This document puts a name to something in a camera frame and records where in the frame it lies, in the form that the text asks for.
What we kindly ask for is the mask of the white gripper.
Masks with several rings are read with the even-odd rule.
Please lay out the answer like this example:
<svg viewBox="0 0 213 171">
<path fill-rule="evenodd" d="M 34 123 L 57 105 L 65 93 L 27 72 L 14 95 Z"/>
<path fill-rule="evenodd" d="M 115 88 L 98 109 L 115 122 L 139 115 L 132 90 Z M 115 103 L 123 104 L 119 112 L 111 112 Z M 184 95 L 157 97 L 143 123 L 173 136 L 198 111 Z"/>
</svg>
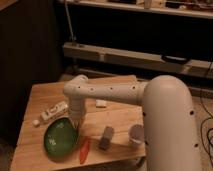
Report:
<svg viewBox="0 0 213 171">
<path fill-rule="evenodd" d="M 72 120 L 78 121 L 76 128 L 80 128 L 83 123 L 83 119 L 81 118 L 83 118 L 86 113 L 85 101 L 79 99 L 70 100 L 68 113 Z"/>
</svg>

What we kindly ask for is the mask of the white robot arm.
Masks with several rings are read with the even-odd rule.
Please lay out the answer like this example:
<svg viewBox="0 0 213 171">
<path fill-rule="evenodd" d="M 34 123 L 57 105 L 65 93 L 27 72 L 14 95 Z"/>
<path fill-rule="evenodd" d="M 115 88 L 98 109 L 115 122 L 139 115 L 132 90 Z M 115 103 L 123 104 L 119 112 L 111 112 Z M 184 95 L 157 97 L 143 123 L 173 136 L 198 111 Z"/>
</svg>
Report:
<svg viewBox="0 0 213 171">
<path fill-rule="evenodd" d="M 202 171 L 192 96 L 180 79 L 161 75 L 148 82 L 90 84 L 79 75 L 63 92 L 75 122 L 86 114 L 87 98 L 140 106 L 147 171 Z"/>
</svg>

